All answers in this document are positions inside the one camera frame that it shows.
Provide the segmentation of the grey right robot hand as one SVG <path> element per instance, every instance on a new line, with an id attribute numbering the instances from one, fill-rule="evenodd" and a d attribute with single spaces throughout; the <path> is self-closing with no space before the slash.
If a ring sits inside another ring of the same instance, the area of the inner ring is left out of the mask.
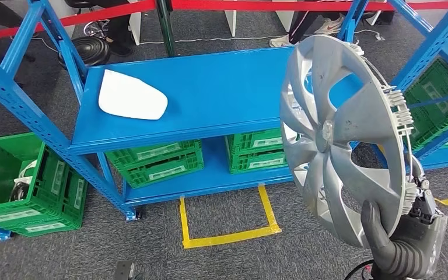
<path id="1" fill-rule="evenodd" d="M 435 273 L 448 217 L 438 210 L 428 180 L 421 180 L 417 190 L 392 235 L 382 226 L 377 203 L 364 201 L 361 222 L 373 256 L 372 279 L 426 279 Z"/>

